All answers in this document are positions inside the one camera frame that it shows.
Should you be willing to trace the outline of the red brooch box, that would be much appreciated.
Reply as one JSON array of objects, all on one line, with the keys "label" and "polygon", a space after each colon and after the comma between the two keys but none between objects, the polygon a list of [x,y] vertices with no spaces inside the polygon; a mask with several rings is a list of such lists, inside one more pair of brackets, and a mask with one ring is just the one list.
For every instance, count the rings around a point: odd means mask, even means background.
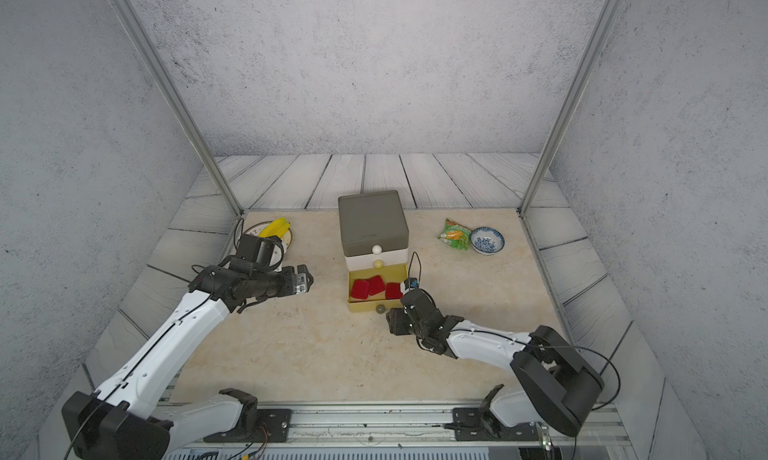
[{"label": "red brooch box", "polygon": [[403,297],[403,287],[400,283],[390,282],[386,284],[385,299],[399,300]]},{"label": "red brooch box", "polygon": [[352,301],[365,301],[369,297],[369,281],[366,279],[356,279],[350,289],[350,299]]},{"label": "red brooch box", "polygon": [[376,296],[384,292],[386,289],[386,282],[383,280],[383,278],[380,275],[369,278],[367,282],[368,282],[367,294],[369,297]]}]

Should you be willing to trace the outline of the yellow bottom drawer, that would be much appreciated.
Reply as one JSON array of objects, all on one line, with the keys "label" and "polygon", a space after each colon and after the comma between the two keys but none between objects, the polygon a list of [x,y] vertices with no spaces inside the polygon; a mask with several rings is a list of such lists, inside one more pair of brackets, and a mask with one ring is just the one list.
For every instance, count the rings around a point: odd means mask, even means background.
[{"label": "yellow bottom drawer", "polygon": [[400,308],[407,282],[405,264],[352,271],[348,274],[347,307],[352,313]]}]

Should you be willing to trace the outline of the red brooch box front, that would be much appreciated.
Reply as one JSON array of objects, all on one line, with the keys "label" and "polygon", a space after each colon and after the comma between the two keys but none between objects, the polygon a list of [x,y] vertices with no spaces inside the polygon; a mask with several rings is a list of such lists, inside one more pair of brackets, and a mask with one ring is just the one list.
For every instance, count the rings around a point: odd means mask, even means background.
[{"label": "red brooch box front", "polygon": [[350,299],[352,301],[365,301],[369,297],[369,281],[366,279],[356,279],[350,289]]}]

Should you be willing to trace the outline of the white drawer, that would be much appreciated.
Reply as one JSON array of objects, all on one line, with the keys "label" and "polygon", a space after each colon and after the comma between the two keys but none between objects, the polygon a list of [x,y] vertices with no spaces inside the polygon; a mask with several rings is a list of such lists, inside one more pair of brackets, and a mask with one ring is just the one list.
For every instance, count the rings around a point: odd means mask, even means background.
[{"label": "white drawer", "polygon": [[350,272],[405,264],[410,258],[408,249],[381,251],[366,255],[346,257],[345,263]]}]

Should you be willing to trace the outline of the grey top drawer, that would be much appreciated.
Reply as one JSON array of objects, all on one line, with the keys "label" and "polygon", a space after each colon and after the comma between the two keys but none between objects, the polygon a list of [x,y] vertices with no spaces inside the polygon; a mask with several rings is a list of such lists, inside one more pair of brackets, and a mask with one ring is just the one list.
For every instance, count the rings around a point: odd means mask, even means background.
[{"label": "grey top drawer", "polygon": [[346,257],[409,248],[409,228],[396,190],[338,198],[340,238]]}]

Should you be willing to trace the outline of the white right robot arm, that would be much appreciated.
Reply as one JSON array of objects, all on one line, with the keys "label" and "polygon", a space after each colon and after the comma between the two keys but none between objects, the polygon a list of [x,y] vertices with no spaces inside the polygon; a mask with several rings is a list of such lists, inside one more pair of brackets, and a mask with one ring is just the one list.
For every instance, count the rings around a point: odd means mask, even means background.
[{"label": "white right robot arm", "polygon": [[538,424],[576,438],[605,386],[579,349],[545,325],[531,333],[481,327],[442,314],[423,289],[406,292],[401,306],[389,310],[386,320],[391,334],[413,336],[424,351],[479,361],[518,380],[520,392],[506,392],[498,385],[467,420],[446,426],[470,440],[506,440],[523,425]]}]

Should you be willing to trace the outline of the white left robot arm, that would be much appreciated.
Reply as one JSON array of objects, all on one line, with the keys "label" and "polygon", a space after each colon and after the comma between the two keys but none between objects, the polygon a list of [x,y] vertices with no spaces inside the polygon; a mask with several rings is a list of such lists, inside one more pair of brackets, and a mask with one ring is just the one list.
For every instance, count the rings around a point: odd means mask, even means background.
[{"label": "white left robot arm", "polygon": [[250,273],[204,268],[173,314],[130,360],[93,393],[76,392],[65,402],[66,453],[80,459],[160,459],[212,435],[246,443],[267,439],[256,397],[238,389],[224,389],[164,418],[154,412],[175,374],[230,314],[306,293],[313,283],[304,265]]}]

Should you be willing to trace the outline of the three-tier drawer cabinet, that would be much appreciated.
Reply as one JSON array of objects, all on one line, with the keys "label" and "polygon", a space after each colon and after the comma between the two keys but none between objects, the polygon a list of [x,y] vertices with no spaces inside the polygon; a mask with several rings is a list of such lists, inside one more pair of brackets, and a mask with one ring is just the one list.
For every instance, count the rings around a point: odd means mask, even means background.
[{"label": "three-tier drawer cabinet", "polygon": [[352,313],[398,308],[408,290],[410,232],[399,193],[376,191],[338,199],[340,240]]}]

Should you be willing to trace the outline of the patterned round plate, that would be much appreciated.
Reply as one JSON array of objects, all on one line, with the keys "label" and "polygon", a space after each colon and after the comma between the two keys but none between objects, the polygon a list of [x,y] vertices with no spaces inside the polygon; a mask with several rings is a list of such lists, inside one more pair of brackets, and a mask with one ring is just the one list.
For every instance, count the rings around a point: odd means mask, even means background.
[{"label": "patterned round plate", "polygon": [[[263,230],[267,225],[269,225],[273,221],[274,220],[272,220],[272,221],[264,221],[264,222],[261,222],[261,223],[257,223],[256,225],[253,225],[253,226],[249,227],[248,229],[246,229],[245,232],[243,233],[243,235],[250,235],[250,236],[254,236],[254,237],[259,237],[258,233],[261,230]],[[283,254],[287,252],[287,250],[289,249],[289,247],[292,244],[293,234],[292,234],[291,228],[285,234],[285,236],[282,239],[279,239],[279,240],[281,242],[281,247],[275,247],[273,249],[273,252],[272,252],[272,255],[271,255],[271,258],[270,258],[270,261],[269,261],[269,265],[270,266],[276,265],[277,269],[280,269],[280,265],[282,264],[282,261],[283,261],[283,259],[282,259]]]}]

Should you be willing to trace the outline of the yellow toy banana bunch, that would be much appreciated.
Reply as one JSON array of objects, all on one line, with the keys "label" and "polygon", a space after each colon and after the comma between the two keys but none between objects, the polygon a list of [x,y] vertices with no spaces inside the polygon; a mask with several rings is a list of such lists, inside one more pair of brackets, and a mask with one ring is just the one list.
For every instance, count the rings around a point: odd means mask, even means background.
[{"label": "yellow toy banana bunch", "polygon": [[277,237],[282,239],[290,230],[291,224],[285,218],[278,218],[258,233],[261,238]]}]

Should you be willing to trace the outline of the green snack packet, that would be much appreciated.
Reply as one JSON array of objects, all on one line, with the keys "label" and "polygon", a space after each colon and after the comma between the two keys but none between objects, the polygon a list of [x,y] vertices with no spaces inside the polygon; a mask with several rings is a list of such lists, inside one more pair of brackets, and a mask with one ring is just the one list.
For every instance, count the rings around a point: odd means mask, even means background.
[{"label": "green snack packet", "polygon": [[452,249],[467,251],[470,247],[471,230],[451,219],[446,219],[438,239]]}]

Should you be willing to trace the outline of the blue white ceramic bowl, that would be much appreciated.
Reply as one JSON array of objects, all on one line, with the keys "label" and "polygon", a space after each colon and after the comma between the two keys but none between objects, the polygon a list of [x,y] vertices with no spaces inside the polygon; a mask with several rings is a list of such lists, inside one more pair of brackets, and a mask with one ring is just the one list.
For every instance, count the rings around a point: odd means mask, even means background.
[{"label": "blue white ceramic bowl", "polygon": [[497,230],[479,227],[470,234],[470,244],[475,252],[491,256],[500,253],[505,247],[505,239]]}]

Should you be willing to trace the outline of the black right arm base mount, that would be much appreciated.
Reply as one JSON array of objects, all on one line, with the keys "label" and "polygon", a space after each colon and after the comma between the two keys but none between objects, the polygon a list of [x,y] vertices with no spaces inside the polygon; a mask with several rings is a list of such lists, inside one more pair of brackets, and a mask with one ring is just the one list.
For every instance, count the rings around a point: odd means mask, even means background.
[{"label": "black right arm base mount", "polygon": [[479,407],[454,408],[452,422],[444,424],[443,428],[453,431],[454,439],[459,442],[539,440],[535,425],[522,423],[507,427],[491,413],[491,401],[496,398],[502,387],[503,384],[496,385],[482,400]]}]

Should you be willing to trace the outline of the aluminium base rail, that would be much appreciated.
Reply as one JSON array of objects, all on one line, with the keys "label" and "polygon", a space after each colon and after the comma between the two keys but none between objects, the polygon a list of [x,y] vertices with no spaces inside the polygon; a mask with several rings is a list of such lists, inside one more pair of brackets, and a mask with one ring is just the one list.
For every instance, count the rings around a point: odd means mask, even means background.
[{"label": "aluminium base rail", "polygon": [[259,433],[175,444],[167,459],[637,459],[613,406],[589,415],[571,438],[529,423],[504,440],[460,432],[474,400],[263,402]]}]

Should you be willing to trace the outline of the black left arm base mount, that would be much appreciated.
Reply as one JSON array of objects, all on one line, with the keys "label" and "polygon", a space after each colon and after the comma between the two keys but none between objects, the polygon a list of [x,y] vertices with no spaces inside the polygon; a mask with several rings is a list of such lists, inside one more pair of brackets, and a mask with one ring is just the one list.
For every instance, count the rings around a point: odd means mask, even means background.
[{"label": "black left arm base mount", "polygon": [[259,407],[255,396],[234,388],[222,389],[219,393],[237,400],[242,409],[237,423],[231,429],[206,437],[206,442],[287,442],[293,413],[291,409]]}]

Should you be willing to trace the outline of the left aluminium frame post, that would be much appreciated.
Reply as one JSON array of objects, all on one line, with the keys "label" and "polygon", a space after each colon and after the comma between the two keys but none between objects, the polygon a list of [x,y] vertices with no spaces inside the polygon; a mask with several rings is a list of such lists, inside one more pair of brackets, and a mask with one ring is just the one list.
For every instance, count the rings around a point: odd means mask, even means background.
[{"label": "left aluminium frame post", "polygon": [[229,182],[226,180],[221,168],[215,161],[211,150],[205,142],[203,135],[190,114],[183,98],[163,64],[156,48],[146,33],[130,0],[107,0],[114,13],[118,17],[129,40],[148,68],[155,84],[169,106],[171,112],[180,124],[186,139],[197,154],[203,167],[210,175],[215,187],[224,197],[230,210],[241,217],[244,208],[234,195]]}]

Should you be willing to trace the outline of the aluminium frame post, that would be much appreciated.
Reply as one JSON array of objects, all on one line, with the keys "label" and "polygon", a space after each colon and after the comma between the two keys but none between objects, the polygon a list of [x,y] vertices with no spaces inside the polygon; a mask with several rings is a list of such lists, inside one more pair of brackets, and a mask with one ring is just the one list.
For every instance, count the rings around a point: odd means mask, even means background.
[{"label": "aluminium frame post", "polygon": [[563,104],[556,117],[549,136],[544,143],[533,176],[525,191],[522,204],[518,209],[520,218],[525,218],[533,206],[535,197],[544,181],[560,145],[563,142],[569,123],[578,107],[590,76],[597,65],[625,0],[605,0],[594,29],[586,44],[576,73],[567,90]]},{"label": "aluminium frame post", "polygon": [[203,167],[210,175],[215,187],[224,197],[230,210],[241,217],[244,208],[234,195],[229,182],[226,180],[221,168],[215,161],[211,150],[205,142],[203,135],[190,114],[183,98],[163,64],[156,48],[146,33],[130,0],[107,0],[114,13],[118,17],[129,40],[148,68],[155,84],[169,106],[171,112],[180,124],[186,139],[197,154]]}]

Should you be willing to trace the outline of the right aluminium frame post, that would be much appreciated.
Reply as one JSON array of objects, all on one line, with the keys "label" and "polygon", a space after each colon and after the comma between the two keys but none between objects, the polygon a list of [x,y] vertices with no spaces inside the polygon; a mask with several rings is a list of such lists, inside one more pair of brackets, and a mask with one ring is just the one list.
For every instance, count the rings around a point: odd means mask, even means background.
[{"label": "right aluminium frame post", "polygon": [[533,206],[535,197],[544,181],[560,145],[563,142],[569,123],[578,107],[590,76],[597,65],[625,0],[605,0],[594,29],[586,44],[576,73],[567,90],[563,104],[556,117],[549,136],[544,143],[533,176],[525,191],[522,204],[518,209],[520,218],[525,218]]}]

